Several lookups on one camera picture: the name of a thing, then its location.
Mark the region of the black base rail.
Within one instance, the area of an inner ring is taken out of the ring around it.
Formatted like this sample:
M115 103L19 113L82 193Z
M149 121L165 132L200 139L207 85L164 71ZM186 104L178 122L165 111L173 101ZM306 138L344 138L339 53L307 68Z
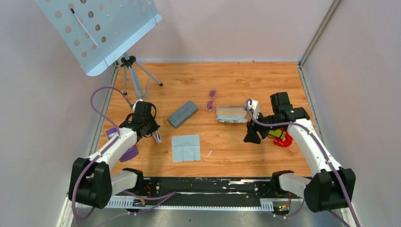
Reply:
M124 208L131 213L167 210L257 210L285 214L292 200L312 212L348 207L356 175L351 169L302 177L292 171L270 177L144 177L133 189L112 192L109 180L83 179L68 197L84 207Z

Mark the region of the green toy brick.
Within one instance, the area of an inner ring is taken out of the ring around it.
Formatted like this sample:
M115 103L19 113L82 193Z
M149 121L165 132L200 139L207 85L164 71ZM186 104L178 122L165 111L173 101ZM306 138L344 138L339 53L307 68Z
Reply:
M283 129L271 130L268 132L267 137L270 139L283 139L285 137L285 132Z

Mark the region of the flag print glasses case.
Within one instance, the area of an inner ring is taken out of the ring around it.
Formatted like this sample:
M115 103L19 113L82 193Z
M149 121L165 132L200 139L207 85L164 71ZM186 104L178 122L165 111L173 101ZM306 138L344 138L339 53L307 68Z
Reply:
M247 111L243 106L219 106L216 108L216 116L233 116L233 117L245 117Z

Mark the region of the purple glasses case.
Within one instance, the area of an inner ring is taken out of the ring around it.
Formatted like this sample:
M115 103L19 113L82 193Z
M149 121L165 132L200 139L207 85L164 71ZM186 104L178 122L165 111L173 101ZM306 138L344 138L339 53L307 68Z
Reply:
M117 130L115 128L108 129L106 131L107 137L109 140L113 138L113 136L117 135ZM135 158L139 154L136 144L131 146L126 150L126 152L120 157L120 162L126 162L133 158Z

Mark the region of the perforated metal music stand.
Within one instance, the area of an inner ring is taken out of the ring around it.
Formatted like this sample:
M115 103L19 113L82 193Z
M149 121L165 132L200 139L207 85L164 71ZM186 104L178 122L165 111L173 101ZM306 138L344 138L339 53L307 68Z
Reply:
M88 76L98 76L161 22L152 0L38 0Z

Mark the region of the pink transparent sunglasses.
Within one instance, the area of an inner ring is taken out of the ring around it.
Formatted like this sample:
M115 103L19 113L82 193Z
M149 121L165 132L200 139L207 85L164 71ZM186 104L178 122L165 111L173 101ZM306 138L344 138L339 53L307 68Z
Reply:
M217 97L217 90L212 89L208 92L208 101L205 105L205 111L212 112L215 105L215 99Z

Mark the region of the white frame black sunglasses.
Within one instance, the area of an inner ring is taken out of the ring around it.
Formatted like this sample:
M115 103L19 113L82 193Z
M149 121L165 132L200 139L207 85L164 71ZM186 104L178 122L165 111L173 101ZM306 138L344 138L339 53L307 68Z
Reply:
M153 132L152 133L152 137L155 139L157 144L161 144L162 143L162 138L161 138L161 134L160 134L159 130Z

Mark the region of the grey-green glasses case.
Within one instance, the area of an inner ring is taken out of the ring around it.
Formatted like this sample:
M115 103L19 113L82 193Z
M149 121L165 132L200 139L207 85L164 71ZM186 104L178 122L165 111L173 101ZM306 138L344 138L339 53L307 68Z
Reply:
M171 114L167 120L174 127L179 128L183 125L190 117L192 117L198 111L197 105L188 101L183 106L178 108L173 114Z

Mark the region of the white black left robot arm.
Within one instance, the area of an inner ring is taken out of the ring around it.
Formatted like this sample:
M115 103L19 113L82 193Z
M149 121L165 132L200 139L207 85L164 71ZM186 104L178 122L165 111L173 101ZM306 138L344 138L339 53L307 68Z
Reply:
M91 207L104 208L112 196L128 190L133 195L144 192L143 172L124 168L112 175L111 170L141 138L158 131L156 106L136 101L133 112L120 124L116 134L96 153L87 158L77 158L72 166L68 197Z

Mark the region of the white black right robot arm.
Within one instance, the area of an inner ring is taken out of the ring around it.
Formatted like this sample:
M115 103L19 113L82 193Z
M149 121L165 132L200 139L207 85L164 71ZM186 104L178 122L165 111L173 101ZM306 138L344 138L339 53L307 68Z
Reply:
M263 116L257 101L246 100L244 107L251 120L246 124L244 142L260 144L270 131L283 129L298 145L313 174L309 179L293 171L273 173L272 195L280 198L288 192L294 194L312 212L350 208L356 182L353 170L335 160L317 136L306 110L294 107L287 92L271 95L270 101L273 114Z

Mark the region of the light blue cloth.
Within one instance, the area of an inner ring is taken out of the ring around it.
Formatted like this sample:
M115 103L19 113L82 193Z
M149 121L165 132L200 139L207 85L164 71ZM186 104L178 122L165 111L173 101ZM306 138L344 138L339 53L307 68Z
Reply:
M222 123L246 123L248 121L245 117L233 116L218 116L216 120Z
M200 159L201 149L198 134L172 137L173 162L199 161Z

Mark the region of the red toy arch block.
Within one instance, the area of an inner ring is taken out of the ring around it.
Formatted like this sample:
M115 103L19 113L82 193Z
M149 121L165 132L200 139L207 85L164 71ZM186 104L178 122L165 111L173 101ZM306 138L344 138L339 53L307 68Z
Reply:
M273 144L279 147L289 147L293 142L293 137L289 135L289 133L284 130L284 128L278 129L281 134L277 137Z

